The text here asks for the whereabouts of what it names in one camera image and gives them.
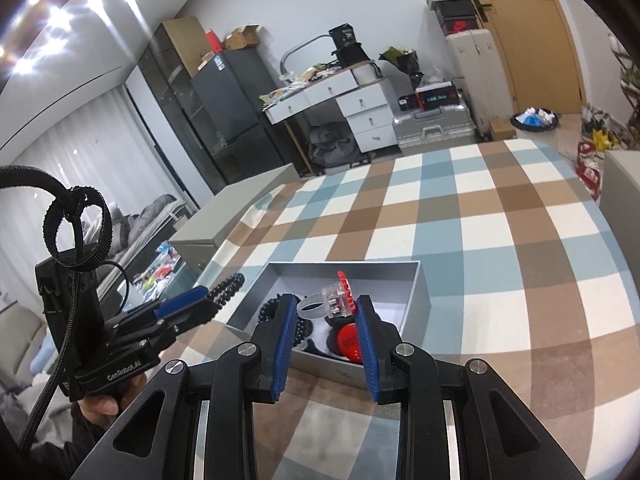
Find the left hand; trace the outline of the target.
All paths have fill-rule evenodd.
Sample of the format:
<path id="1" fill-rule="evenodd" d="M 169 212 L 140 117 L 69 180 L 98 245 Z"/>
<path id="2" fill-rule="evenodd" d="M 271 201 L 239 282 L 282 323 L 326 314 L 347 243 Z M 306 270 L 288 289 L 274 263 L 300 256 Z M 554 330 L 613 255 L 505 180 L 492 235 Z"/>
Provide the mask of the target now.
<path id="1" fill-rule="evenodd" d="M 82 416 L 94 426 L 107 430 L 114 422 L 116 416 L 134 402 L 134 399 L 142 391 L 148 382 L 145 374 L 131 378 L 127 389 L 119 399 L 112 396 L 86 396 L 78 402 Z"/>

